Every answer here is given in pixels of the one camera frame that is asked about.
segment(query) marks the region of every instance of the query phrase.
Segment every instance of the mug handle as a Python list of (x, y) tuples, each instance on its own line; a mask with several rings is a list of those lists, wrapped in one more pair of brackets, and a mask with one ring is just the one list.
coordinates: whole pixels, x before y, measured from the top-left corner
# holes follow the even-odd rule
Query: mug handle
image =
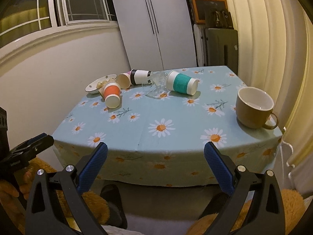
[(273, 129), (275, 129), (275, 128), (278, 126), (278, 123), (279, 123), (278, 117), (277, 117), (273, 112), (271, 113), (271, 115), (274, 115), (274, 116), (275, 116), (275, 118), (276, 118), (276, 124), (275, 124), (275, 125), (267, 125), (267, 124), (264, 124), (264, 125), (263, 125), (263, 128), (268, 129), (268, 130), (273, 130)]

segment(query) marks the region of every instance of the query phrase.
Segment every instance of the floor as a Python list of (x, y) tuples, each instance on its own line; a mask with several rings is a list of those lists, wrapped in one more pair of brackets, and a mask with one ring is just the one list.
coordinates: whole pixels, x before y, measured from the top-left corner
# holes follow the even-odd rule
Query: floor
[(98, 180), (92, 190), (103, 185), (118, 186), (128, 220), (128, 230), (145, 235), (183, 235), (198, 219), (211, 198), (220, 191), (217, 185), (192, 188), (164, 188)]

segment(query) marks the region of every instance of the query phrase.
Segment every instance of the plate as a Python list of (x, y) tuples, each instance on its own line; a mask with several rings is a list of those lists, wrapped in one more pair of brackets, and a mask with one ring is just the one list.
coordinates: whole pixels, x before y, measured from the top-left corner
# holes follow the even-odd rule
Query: plate
[(98, 89), (100, 88), (97, 88), (97, 83), (98, 82), (102, 82), (104, 80), (109, 80), (109, 79), (116, 79), (117, 75), (116, 74), (110, 74), (110, 75), (107, 75), (107, 76), (104, 76), (102, 78), (99, 78), (97, 80), (95, 80), (94, 82), (90, 83), (85, 91), (89, 94), (96, 94), (96, 93), (99, 93)]

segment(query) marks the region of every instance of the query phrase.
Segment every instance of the window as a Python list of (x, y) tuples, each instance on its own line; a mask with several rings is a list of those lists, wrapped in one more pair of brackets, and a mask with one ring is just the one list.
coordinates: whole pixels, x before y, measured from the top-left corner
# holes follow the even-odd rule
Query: window
[(67, 25), (116, 20), (112, 0), (62, 0), (62, 5)]
[(10, 0), (0, 12), (0, 48), (49, 27), (48, 0)]

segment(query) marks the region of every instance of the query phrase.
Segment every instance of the table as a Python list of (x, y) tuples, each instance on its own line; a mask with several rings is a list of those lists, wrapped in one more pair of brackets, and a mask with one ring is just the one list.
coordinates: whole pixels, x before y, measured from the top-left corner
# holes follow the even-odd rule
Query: table
[(121, 105), (113, 110), (100, 95), (82, 98), (53, 134), (62, 165), (76, 164), (102, 141), (109, 154), (98, 179), (185, 187), (216, 183), (203, 156), (208, 140), (252, 172), (273, 161), (282, 133), (237, 121), (237, 92), (245, 84), (229, 68), (176, 71), (199, 80), (195, 96), (164, 92), (153, 99), (145, 96), (150, 85), (137, 85), (121, 91)]

